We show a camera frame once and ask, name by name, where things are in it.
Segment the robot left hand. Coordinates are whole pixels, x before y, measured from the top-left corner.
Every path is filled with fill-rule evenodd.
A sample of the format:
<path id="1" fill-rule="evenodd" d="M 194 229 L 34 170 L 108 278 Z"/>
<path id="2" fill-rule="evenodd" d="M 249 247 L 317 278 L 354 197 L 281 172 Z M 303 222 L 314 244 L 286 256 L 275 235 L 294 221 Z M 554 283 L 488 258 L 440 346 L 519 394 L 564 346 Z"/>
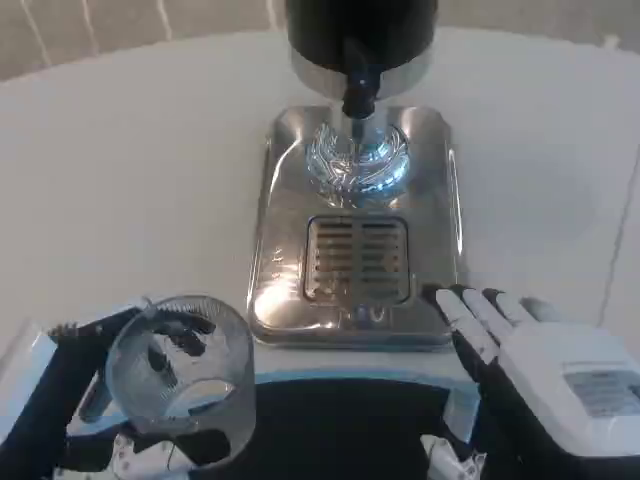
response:
<path id="1" fill-rule="evenodd" d="M 1 359 L 5 479 L 200 479 L 256 425 L 245 321 L 207 296 L 25 326 Z"/>

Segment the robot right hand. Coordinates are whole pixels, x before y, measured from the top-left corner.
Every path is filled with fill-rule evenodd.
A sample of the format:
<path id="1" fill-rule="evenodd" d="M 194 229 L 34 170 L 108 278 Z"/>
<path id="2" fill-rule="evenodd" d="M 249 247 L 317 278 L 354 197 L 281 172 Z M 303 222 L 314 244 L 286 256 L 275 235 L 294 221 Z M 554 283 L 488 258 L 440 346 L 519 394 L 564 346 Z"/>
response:
<path id="1" fill-rule="evenodd" d="M 492 428 L 487 479 L 636 479 L 639 361 L 601 327 L 502 290 L 427 284 Z"/>

